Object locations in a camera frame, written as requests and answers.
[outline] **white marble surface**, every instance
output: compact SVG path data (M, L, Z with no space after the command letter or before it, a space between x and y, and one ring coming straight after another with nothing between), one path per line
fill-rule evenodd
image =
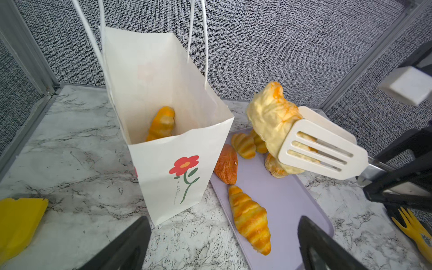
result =
M249 127L245 102L226 101L232 130ZM299 175L335 227L334 239L368 269L427 269L414 245L361 187ZM104 90L66 86L5 178L0 199L50 203L31 244L2 269L76 269L125 230L145 203ZM153 228L143 269L247 269L209 185L198 205Z

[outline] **gray fabric wall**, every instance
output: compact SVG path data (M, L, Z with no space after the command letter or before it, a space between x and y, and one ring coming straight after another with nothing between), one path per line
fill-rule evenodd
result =
M371 156L378 154L404 131L422 128L432 119L432 102L405 105L377 89L378 84L421 44L432 40L432 5L377 59L327 112L336 124L357 137ZM399 167L407 155L391 160Z
M0 40L0 156L41 98Z
M174 32L187 46L190 0L105 0L107 25L135 32ZM269 81L286 98L318 107L401 14L395 0L207 0L209 83L221 98L251 100ZM101 69L70 0L16 0L62 83L104 86ZM97 38L96 0L81 1ZM195 12L192 59L203 70L201 9Z

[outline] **yellow fork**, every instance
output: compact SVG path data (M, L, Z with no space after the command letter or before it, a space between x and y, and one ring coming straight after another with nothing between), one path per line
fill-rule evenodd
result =
M402 211L399 210L399 213L407 227L403 227L394 217L391 217L391 219L404 234L415 241L420 253L428 262L432 263L432 236L426 231L410 209L408 209L408 212L402 207L401 209Z

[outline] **tray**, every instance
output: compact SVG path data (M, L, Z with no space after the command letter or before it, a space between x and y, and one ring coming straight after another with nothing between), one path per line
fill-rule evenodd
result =
M231 132L226 143L231 144L233 134L249 133L251 130L246 128ZM301 269L303 262L297 237L300 217L309 217L330 237L334 235L333 225L296 175L277 179L266 170L266 156L257 152L255 158L247 160L238 155L236 185L267 210L272 244L271 253L267 256L254 250L237 231L228 200L228 185L214 173L210 182L250 269Z

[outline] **yellow object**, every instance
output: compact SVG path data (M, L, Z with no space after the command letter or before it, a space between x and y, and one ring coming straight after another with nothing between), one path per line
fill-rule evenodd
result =
M174 129L174 116L173 108L162 107L153 119L146 142L171 136Z
M277 160L269 153L264 162L266 169L276 178L284 178L289 175L277 162Z
M254 131L251 131L251 136L254 138L254 144L257 147L257 152L260 154L267 153L266 143L261 139L261 137Z
M244 159L253 159L257 147L251 135L236 133L231 138L231 146Z
M399 210L399 213L407 227L403 227L394 217L391 217L391 219L404 234L415 241L420 253L428 262L432 263L432 236L426 231L425 227L422 226L410 209L408 209L408 212L402 207L401 209L402 211Z
M244 194L241 188L228 188L229 204L231 205L235 227L255 250L263 255L271 252L270 230L268 227L267 211L251 197Z
M283 96L283 88L280 83L271 82L261 92L254 95L254 98L246 108L246 114L252 122L254 131L259 134L266 142L269 153L278 161L280 166L289 174L298 174L304 170L283 164L279 161L278 154L292 125L303 116L299 113L299 108L289 102ZM301 133L299 136L316 141L314 137ZM315 149L296 142L296 146L308 151ZM301 158L319 163L319 160L309 156L293 152L292 154Z
M47 199L0 201L0 265L30 244L47 206Z

